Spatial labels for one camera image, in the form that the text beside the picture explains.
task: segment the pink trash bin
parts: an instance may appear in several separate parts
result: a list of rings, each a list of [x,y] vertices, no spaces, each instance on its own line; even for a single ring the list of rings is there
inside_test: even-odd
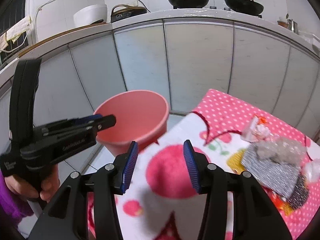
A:
[[[117,156],[126,153],[132,141],[139,151],[156,142],[167,131],[169,105],[156,92],[133,90],[109,98],[94,113],[115,115],[116,125],[98,132],[96,139]]]

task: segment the pink polka dot fabric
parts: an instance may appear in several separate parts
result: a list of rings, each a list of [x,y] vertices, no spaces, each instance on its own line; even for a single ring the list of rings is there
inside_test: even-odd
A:
[[[206,121],[206,143],[226,132],[241,133],[253,116],[263,116],[271,133],[305,143],[305,135],[287,123],[255,106],[226,93],[210,89],[192,111]]]
[[[256,115],[267,119],[267,126],[274,135],[300,141],[302,145],[307,147],[310,145],[306,143],[309,138],[294,127],[245,101],[214,89],[210,89],[206,93],[193,113],[202,117],[207,124],[206,143],[210,143],[223,133],[240,134],[252,117]],[[310,162],[310,158],[306,154],[302,165],[307,162]],[[279,211],[293,240],[303,232],[320,207],[320,181],[310,185],[309,191],[307,202],[301,208],[289,216],[286,216],[284,211]]]

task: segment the plastic wrapper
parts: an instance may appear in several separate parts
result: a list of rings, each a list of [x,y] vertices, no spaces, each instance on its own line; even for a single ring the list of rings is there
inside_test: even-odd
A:
[[[257,154],[261,159],[270,158],[277,163],[299,166],[306,150],[298,141],[279,137],[276,140],[258,142]]]
[[[307,183],[318,182],[320,178],[320,160],[306,163],[302,168],[302,173],[306,177]]]
[[[254,116],[249,124],[243,129],[241,139],[247,142],[259,142],[267,138],[271,133],[266,126],[264,117]]]

